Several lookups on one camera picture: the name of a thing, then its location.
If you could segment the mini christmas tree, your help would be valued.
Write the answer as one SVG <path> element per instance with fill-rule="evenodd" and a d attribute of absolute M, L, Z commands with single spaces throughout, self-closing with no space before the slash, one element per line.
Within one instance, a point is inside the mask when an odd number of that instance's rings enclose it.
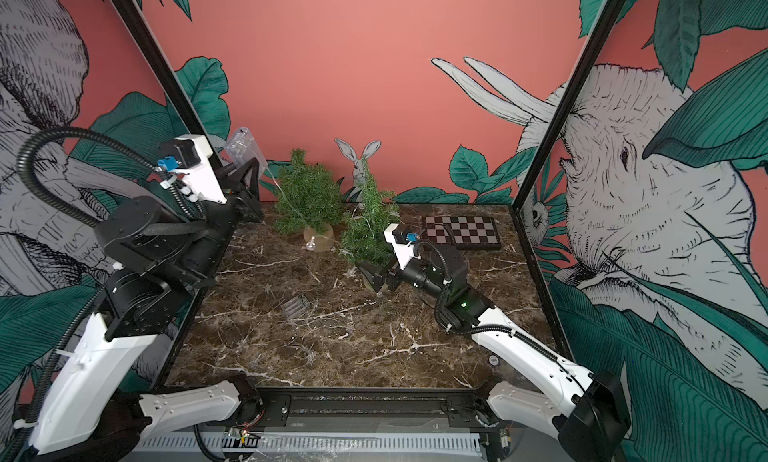
<path fill-rule="evenodd" d="M 292 149 L 289 164 L 279 170 L 275 227 L 284 235 L 300 233 L 308 251 L 329 252 L 344 212 L 340 188 L 329 169 L 305 156 Z"/>
<path fill-rule="evenodd" d="M 363 183 L 358 206 L 344 217 L 341 253 L 352 264 L 367 262 L 382 267 L 394 257 L 391 245 L 385 241 L 384 230 L 400 222 L 396 193 L 380 190 L 369 164 L 362 162 Z"/>

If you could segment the clear string light battery box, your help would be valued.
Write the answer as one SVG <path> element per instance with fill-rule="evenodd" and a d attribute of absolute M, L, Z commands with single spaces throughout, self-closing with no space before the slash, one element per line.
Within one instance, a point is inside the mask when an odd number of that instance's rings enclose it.
<path fill-rule="evenodd" d="M 245 127 L 237 129 L 224 147 L 227 156 L 237 168 L 251 160 L 256 160 L 262 166 L 262 156 L 257 149 L 258 145 L 252 133 Z"/>

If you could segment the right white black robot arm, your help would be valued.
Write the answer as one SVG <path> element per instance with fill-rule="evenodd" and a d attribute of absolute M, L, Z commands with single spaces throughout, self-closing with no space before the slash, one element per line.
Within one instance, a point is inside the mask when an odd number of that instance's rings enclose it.
<path fill-rule="evenodd" d="M 535 391 L 497 383 L 487 397 L 493 414 L 557 440 L 575 461 L 611 461 L 631 427 L 619 378 L 593 372 L 558 355 L 514 323 L 467 280 L 468 266 L 452 246 L 395 244 L 386 266 L 356 266 L 374 291 L 410 285 L 434 298 L 441 330 L 466 336 L 536 386 Z"/>

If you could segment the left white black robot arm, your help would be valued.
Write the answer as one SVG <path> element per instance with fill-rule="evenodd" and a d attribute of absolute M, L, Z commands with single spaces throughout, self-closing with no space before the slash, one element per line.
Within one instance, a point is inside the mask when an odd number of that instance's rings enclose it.
<path fill-rule="evenodd" d="M 80 138 L 106 146 L 160 176 L 177 202 L 170 210 L 136 196 L 105 220 L 93 218 L 47 189 L 34 162 L 49 143 Z M 213 286 L 215 273 L 249 196 L 223 192 L 203 135 L 162 143 L 157 159 L 75 127 L 42 131 L 25 141 L 16 167 L 23 185 L 44 203 L 91 227 L 116 265 L 65 330 L 46 363 L 32 402 L 13 424 L 6 461 L 117 461 L 144 440 L 203 425 L 235 426 L 246 436 L 264 413 L 245 376 L 170 393 L 123 394 L 136 360 L 165 331 L 182 306 Z"/>

